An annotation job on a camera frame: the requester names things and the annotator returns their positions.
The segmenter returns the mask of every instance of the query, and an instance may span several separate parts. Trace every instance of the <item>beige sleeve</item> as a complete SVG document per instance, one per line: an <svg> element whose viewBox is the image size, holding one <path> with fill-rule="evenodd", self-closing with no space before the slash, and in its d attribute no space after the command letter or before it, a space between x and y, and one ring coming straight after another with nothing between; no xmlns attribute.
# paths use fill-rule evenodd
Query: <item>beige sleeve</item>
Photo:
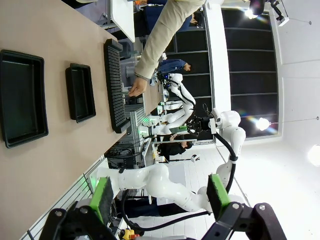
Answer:
<svg viewBox="0 0 320 240"><path fill-rule="evenodd" d="M141 60L135 72L150 79L158 66L158 60L166 50L175 33L187 17L194 13L205 0L168 0L152 32L146 41Z"/></svg>

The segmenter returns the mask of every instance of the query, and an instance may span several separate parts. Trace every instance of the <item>beige tabletop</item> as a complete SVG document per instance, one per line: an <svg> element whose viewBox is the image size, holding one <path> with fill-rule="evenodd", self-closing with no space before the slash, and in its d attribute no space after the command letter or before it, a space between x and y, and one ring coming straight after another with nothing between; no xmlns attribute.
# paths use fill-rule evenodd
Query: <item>beige tabletop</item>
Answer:
<svg viewBox="0 0 320 240"><path fill-rule="evenodd" d="M155 86L150 86L148 84L146 91L143 94L143 104L144 104L144 110L145 114L148 115L153 111L157 106L158 103L163 101L163 87L158 82L155 84Z"/></svg>
<svg viewBox="0 0 320 240"><path fill-rule="evenodd" d="M0 50L44 58L49 134L8 149L0 140L1 239L19 239L123 134L111 127L103 44L112 36L61 0L0 0ZM91 67L96 116L70 119L65 69Z"/></svg>

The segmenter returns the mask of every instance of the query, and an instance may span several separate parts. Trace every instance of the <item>black grated tray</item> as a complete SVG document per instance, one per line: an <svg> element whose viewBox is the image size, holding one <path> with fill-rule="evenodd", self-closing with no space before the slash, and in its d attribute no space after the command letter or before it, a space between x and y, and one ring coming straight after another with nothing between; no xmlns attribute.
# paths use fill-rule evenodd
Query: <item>black grated tray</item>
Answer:
<svg viewBox="0 0 320 240"><path fill-rule="evenodd" d="M48 135L42 57L0 52L0 123L9 148Z"/></svg>
<svg viewBox="0 0 320 240"><path fill-rule="evenodd" d="M122 45L113 39L107 39L103 45L111 125L112 129L117 134L123 133L131 124L130 120L126 118L125 103L122 93L119 54L121 51Z"/></svg>
<svg viewBox="0 0 320 240"><path fill-rule="evenodd" d="M96 115L91 70L87 65L71 63L65 70L70 117L81 123Z"/></svg>

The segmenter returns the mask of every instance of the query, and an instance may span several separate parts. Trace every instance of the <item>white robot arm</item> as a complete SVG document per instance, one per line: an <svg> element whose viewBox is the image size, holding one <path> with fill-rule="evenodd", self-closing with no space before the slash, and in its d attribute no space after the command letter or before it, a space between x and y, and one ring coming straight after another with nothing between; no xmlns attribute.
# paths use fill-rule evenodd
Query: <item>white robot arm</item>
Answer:
<svg viewBox="0 0 320 240"><path fill-rule="evenodd" d="M100 167L97 171L97 182L100 178L110 177L113 198L120 190L140 189L145 187L148 194L155 198L173 200L182 209L195 212L205 209L212 213L206 189L200 188L195 194L181 183L169 180L169 170L165 164L154 164L140 169L118 169Z"/></svg>
<svg viewBox="0 0 320 240"><path fill-rule="evenodd" d="M163 106L163 109L165 111L167 110L174 110L174 109L179 109L182 107L182 101L181 100L178 100L178 101L167 101L165 103L165 105Z"/></svg>
<svg viewBox="0 0 320 240"><path fill-rule="evenodd" d="M243 128L239 127L239 123L241 121L239 113L236 111L224 111L219 113L216 108L214 108L211 112L214 117L215 122L215 129L219 129L221 133L221 137L226 141L230 142L231 148L234 152L234 156L231 154L229 155L229 159L227 163L220 165L216 171L219 174L221 181L225 187L228 186L228 183L233 176L230 175L234 174L237 159L240 155L240 151L242 145L246 139L246 132Z"/></svg>
<svg viewBox="0 0 320 240"><path fill-rule="evenodd" d="M181 102L179 102L179 104L180 106L182 105L182 109L175 113L168 114L168 116L159 121L169 122L169 124L160 124L158 126L151 127L151 129L148 129L144 126L140 126L140 133L147 133L148 135L170 135L172 134L170 129L182 126L194 112L194 106L196 105L196 101L194 97L190 94L190 92L186 89L186 87L183 85L182 74L169 73L167 75L166 81L170 82L171 92L176 94L180 99Z"/></svg>
<svg viewBox="0 0 320 240"><path fill-rule="evenodd" d="M210 121L208 117L208 119L204 121L206 127L209 129L211 127L209 123L215 124L215 127L221 130L222 136L231 143L233 150L231 151L232 154L230 154L228 162L219 166L216 171L217 174L220 175L224 186L227 186L232 182L233 175L231 178L230 175L232 174L232 169L234 173L236 160L246 138L246 133L241 127L238 127L240 116L237 112L225 111L219 114L218 111L214 109L211 114L214 116L214 121L212 121L212 118ZM225 141L220 135L216 133L214 135L222 141ZM165 164L154 164L140 169L126 169L122 173L117 169L99 168L97 171L97 180L102 177L110 177L113 197L115 197L120 190L146 187L149 195L156 198L173 200L174 203L188 212L194 212L200 209L212 212L206 194L207 187L201 187L198 193L195 194L184 185L171 182L169 180L169 170Z"/></svg>

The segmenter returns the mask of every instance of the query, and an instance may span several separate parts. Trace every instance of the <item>ceiling light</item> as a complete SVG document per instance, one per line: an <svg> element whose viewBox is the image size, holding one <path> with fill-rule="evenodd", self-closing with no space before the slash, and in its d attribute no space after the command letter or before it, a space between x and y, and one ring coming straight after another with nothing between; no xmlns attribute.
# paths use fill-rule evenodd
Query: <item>ceiling light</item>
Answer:
<svg viewBox="0 0 320 240"><path fill-rule="evenodd" d="M255 19L256 17L258 17L258 15L254 15L250 8L244 11L244 15L246 15L249 19Z"/></svg>
<svg viewBox="0 0 320 240"><path fill-rule="evenodd" d="M260 117L259 120L255 123L255 126L260 129L260 131L266 130L271 125L269 120Z"/></svg>
<svg viewBox="0 0 320 240"><path fill-rule="evenodd" d="M320 145L314 145L308 152L308 159L313 165L320 167Z"/></svg>

